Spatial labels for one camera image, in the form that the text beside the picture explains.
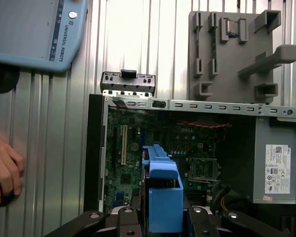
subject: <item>red wire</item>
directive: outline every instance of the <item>red wire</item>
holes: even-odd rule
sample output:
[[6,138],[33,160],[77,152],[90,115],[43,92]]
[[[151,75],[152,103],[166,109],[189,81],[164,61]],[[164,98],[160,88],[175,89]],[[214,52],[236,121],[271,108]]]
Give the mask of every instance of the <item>red wire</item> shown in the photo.
[[217,126],[206,126],[206,125],[200,125],[200,124],[190,123],[190,122],[183,121],[183,120],[180,120],[179,122],[185,123],[185,124],[190,125],[190,126],[202,127],[202,128],[211,128],[211,129],[213,129],[213,128],[222,128],[222,127],[229,126],[229,123],[225,123],[225,124],[217,125]]

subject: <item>power supply label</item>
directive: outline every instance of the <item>power supply label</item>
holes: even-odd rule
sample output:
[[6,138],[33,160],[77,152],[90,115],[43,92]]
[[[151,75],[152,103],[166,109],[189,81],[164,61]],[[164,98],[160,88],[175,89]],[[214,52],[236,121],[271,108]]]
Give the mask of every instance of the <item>power supply label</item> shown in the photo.
[[291,148],[287,145],[266,145],[265,193],[291,192]]

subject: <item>green circuit board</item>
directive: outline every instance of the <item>green circuit board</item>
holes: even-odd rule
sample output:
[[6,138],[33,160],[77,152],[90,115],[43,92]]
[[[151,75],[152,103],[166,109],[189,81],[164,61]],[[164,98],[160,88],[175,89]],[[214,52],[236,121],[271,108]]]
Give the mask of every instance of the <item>green circuit board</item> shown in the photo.
[[109,109],[104,209],[128,205],[132,191],[141,187],[142,147],[159,144],[177,163],[186,191],[198,199],[211,195],[219,174],[215,160],[217,131],[190,126],[159,112]]

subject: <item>rear i/o bracket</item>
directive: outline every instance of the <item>rear i/o bracket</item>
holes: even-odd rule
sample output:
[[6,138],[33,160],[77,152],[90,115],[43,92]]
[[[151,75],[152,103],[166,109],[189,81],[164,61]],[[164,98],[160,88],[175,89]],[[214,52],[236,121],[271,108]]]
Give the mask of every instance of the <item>rear i/o bracket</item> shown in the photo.
[[134,70],[103,72],[101,77],[101,91],[107,96],[151,97],[154,95],[155,85],[154,75],[137,74]]

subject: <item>pcie slot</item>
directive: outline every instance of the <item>pcie slot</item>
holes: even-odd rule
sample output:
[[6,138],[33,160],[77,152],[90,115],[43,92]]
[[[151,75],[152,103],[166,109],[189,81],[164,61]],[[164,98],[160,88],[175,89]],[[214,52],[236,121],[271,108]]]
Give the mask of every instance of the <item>pcie slot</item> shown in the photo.
[[123,125],[122,159],[121,159],[121,163],[120,163],[121,165],[126,165],[127,131],[128,131],[128,125]]

